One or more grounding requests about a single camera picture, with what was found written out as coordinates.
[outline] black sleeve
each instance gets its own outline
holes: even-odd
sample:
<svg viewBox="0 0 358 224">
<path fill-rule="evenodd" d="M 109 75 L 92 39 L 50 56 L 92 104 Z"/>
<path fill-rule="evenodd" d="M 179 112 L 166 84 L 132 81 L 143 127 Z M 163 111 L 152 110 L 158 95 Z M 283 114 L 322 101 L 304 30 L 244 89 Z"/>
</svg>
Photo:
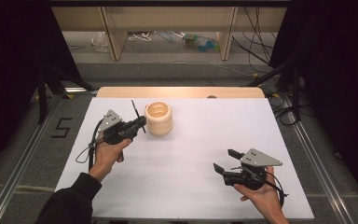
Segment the black sleeve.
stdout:
<svg viewBox="0 0 358 224">
<path fill-rule="evenodd" d="M 90 224 L 92 200 L 101 186 L 94 177 L 81 173 L 71 188 L 51 195 L 36 223 Z"/>
</svg>

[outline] person's left hand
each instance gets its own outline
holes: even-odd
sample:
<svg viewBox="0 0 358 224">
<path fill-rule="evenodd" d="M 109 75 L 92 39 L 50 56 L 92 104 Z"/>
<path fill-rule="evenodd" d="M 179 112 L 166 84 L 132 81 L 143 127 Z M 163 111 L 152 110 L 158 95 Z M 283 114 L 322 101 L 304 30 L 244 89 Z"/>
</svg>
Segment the person's left hand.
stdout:
<svg viewBox="0 0 358 224">
<path fill-rule="evenodd" d="M 95 162 L 89 170 L 89 175 L 101 182 L 112 171 L 116 161 L 123 161 L 120 153 L 130 143 L 130 139 L 124 139 L 115 145 L 101 142 L 95 149 Z"/>
</svg>

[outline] black sweater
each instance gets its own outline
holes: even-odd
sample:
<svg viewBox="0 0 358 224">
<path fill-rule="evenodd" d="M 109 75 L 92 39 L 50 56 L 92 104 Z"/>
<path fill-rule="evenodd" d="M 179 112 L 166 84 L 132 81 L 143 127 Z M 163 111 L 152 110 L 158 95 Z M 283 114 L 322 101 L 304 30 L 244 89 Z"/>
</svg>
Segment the black sweater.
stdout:
<svg viewBox="0 0 358 224">
<path fill-rule="evenodd" d="M 36 223 L 90 224 L 92 200 L 101 187 L 94 177 L 81 173 L 71 188 L 51 195 Z"/>
</svg>

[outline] hand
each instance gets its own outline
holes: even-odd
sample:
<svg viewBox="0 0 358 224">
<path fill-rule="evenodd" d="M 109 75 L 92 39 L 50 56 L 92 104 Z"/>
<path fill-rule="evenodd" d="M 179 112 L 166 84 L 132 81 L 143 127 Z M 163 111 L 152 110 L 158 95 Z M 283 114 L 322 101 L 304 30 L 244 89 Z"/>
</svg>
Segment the hand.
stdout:
<svg viewBox="0 0 358 224">
<path fill-rule="evenodd" d="M 274 175 L 274 169 L 272 166 L 267 167 L 267 172 Z M 267 174 L 267 181 L 275 184 L 274 177 Z M 241 201 L 250 200 L 257 210 L 264 216 L 264 218 L 273 223 L 289 223 L 282 212 L 281 205 L 279 203 L 277 190 L 273 187 L 265 184 L 261 189 L 251 190 L 244 185 L 235 184 L 234 189 L 243 194 Z"/>
<path fill-rule="evenodd" d="M 123 158 L 120 157 L 120 152 L 130 143 L 130 139 L 124 139 L 115 145 L 109 145 L 105 142 L 98 144 L 95 149 L 95 162 L 89 170 L 89 175 L 102 182 L 103 179 L 112 171 L 112 166 L 115 162 L 123 161 Z"/>
</svg>

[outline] white tabletop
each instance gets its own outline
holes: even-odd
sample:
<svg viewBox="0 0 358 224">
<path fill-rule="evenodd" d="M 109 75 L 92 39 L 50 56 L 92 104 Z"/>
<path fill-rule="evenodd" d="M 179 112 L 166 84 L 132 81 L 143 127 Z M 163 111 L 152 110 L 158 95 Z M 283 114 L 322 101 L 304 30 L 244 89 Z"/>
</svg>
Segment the white tabletop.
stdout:
<svg viewBox="0 0 358 224">
<path fill-rule="evenodd" d="M 289 219 L 311 219 L 310 205 L 298 180 L 267 99 L 94 98 L 79 130 L 56 190 L 72 186 L 88 163 L 76 157 L 91 140 L 98 121 L 109 109 L 123 121 L 136 119 L 145 106 L 162 101 L 172 107 L 173 129 L 157 137 L 138 132 L 124 149 L 125 160 L 112 173 L 93 201 L 94 217 L 164 220 L 262 219 L 251 202 L 225 186 L 213 169 L 240 166 L 227 154 L 232 148 L 246 153 L 255 148 L 282 161 L 275 167 Z"/>
</svg>

